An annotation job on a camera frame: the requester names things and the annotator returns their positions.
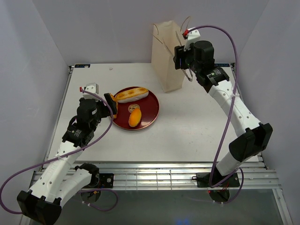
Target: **brown paper bag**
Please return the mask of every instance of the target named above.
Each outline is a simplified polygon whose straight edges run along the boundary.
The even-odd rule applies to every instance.
[[[181,33],[174,21],[153,24],[151,65],[164,92],[180,89],[188,77],[184,70],[175,70],[173,62],[174,47],[186,42]]]

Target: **bread roll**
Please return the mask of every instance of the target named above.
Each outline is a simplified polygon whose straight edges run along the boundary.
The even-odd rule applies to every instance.
[[[149,91],[146,88],[133,88],[125,90],[116,95],[119,103],[133,102],[147,97]]]

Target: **white wall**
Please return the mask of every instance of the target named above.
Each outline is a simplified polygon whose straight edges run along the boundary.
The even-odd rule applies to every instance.
[[[300,2],[269,1],[240,56],[246,104],[273,135],[263,158],[275,168],[294,224],[300,224]]]
[[[43,161],[68,67],[31,0],[0,0],[0,184],[11,174]],[[4,203],[20,211],[16,197],[32,171],[8,183]],[[0,207],[1,224],[20,216]]]
[[[175,20],[189,27],[220,26],[241,52],[268,0],[34,0],[68,65],[100,62],[150,62],[152,25]],[[217,61],[234,61],[230,41],[206,29],[203,39],[216,49]]]

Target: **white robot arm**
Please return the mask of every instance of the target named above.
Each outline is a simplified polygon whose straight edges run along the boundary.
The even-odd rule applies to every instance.
[[[195,73],[198,83],[204,87],[228,116],[235,96],[231,123],[237,139],[229,144],[229,152],[217,163],[213,171],[213,183],[222,181],[227,175],[235,171],[250,157],[263,151],[272,134],[269,123],[262,124],[245,106],[238,95],[233,94],[233,87],[226,72],[215,66],[214,48],[209,41],[200,41],[197,30],[186,30],[183,34],[187,39],[185,46],[175,47],[175,69],[189,69]],[[208,187],[208,179],[202,187]]]
[[[98,85],[88,84],[84,89],[98,94]],[[110,94],[104,94],[113,114],[117,113],[116,103]],[[84,186],[98,184],[99,169],[93,164],[83,164],[69,179],[63,182],[75,160],[82,154],[84,147],[94,137],[94,131],[102,118],[110,116],[107,106],[98,98],[84,92],[80,99],[77,115],[69,122],[62,143],[51,162],[37,182],[27,192],[21,191],[17,197],[22,213],[45,225],[56,222],[65,203]]]

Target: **white tabletop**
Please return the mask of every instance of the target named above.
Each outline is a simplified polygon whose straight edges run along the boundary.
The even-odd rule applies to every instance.
[[[230,67],[223,68],[230,79]],[[151,64],[91,64],[90,68],[74,68],[54,135],[49,158],[52,158],[76,115],[82,93],[80,86],[99,85],[99,94],[115,94],[119,90],[141,86],[158,98],[160,109],[156,121],[146,129],[128,131],[115,125],[102,140],[86,149],[77,161],[113,162],[212,162],[226,123],[226,115],[196,80],[184,80],[182,89],[164,93]],[[102,119],[95,131],[100,136],[109,119]],[[228,152],[236,138],[230,125],[219,160]],[[258,161],[252,157],[249,161]]]

